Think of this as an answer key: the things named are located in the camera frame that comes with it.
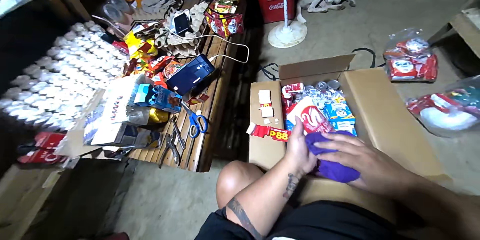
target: plastic bag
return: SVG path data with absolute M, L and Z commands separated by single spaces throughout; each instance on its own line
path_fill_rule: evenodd
M 421 29 L 407 28 L 390 35 L 383 57 L 391 81 L 425 81 L 437 79 L 438 60 Z
M 480 122 L 480 75 L 460 80 L 406 102 L 407 109 L 433 134 L 455 137 Z

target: tattoo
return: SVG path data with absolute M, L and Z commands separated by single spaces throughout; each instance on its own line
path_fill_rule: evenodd
M 290 198 L 293 191 L 297 188 L 299 180 L 300 179 L 298 179 L 298 177 L 294 176 L 292 173 L 288 174 L 288 185 L 286 186 L 286 190 L 283 193 L 284 198 L 286 198 L 287 200 Z
M 264 238 L 252 225 L 247 213 L 245 213 L 245 210 L 243 210 L 243 207 L 237 201 L 237 198 L 233 197 L 226 206 L 233 211 L 233 213 L 240 220 L 243 228 L 245 228 L 256 240 L 261 240 Z

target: scissors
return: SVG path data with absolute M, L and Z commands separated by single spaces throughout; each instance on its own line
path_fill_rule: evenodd
M 203 115 L 196 115 L 190 110 L 185 102 L 181 102 L 183 108 L 187 110 L 190 119 L 189 135 L 191 138 L 197 138 L 200 133 L 206 133 L 208 129 L 207 118 Z

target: carton box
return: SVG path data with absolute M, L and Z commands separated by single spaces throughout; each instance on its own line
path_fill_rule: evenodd
M 388 154 L 399 164 L 430 179 L 447 179 L 432 147 L 424 137 L 422 126 L 405 108 L 393 84 L 382 68 L 345 71 L 359 55 L 342 55 L 309 60 L 279 67 L 279 81 L 251 84 L 250 121 L 264 125 L 258 101 L 258 91 L 271 91 L 274 118 L 283 127 L 280 89 L 286 84 L 314 84 L 338 80 L 346 102 L 355 116 L 358 137 Z M 262 169 L 273 167 L 285 154 L 286 144 L 271 138 L 250 136 L 249 162 Z M 298 200 L 307 204 L 316 200 L 336 200 L 356 204 L 392 222 L 395 221 L 392 202 L 328 179 L 307 177 Z

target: wooden bench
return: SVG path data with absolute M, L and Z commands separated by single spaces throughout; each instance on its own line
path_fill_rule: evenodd
M 200 3 L 201 1 L 202 0 L 185 0 L 182 9 L 192 7 L 194 4 Z M 238 12 L 243 13 L 245 11 L 247 6 L 246 2 L 247 0 L 240 0 L 237 9 Z M 207 34 L 213 34 L 213 32 L 209 29 Z M 235 34 L 229 37 L 228 40 L 234 43 L 244 43 L 245 36 L 245 33 Z M 201 53 L 204 53 L 207 58 L 218 54 L 235 57 L 238 48 L 237 45 L 230 44 L 213 36 L 203 37 L 202 39 L 204 39 L 204 43 L 200 51 Z M 180 62 L 185 64 L 192 59 L 194 58 L 180 59 Z M 173 154 L 171 150 L 169 150 L 163 160 L 163 166 L 178 167 L 195 172 L 205 172 L 210 169 L 216 137 L 220 128 L 220 118 L 223 113 L 225 97 L 227 95 L 234 61 L 225 57 L 216 57 L 212 61 L 212 64 L 218 69 L 219 77 L 213 80 L 205 91 L 210 97 L 206 102 L 190 106 L 190 110 L 193 112 L 201 110 L 201 114 L 208 119 L 208 131 L 206 133 L 200 133 L 195 139 L 190 138 L 188 135 L 190 121 L 186 110 L 182 108 L 180 113 L 176 114 L 176 123 L 180 130 L 181 137 L 185 141 L 186 148 L 185 150 L 182 150 L 178 143 L 178 139 L 176 139 L 176 147 L 180 154 L 179 163 L 175 164 L 173 161 Z M 160 157 L 165 151 L 167 144 L 165 141 L 165 135 L 171 134 L 172 131 L 173 124 L 169 121 L 161 132 L 162 142 L 160 147 L 155 149 L 136 149 L 130 153 L 129 157 L 159 164 L 161 162 Z

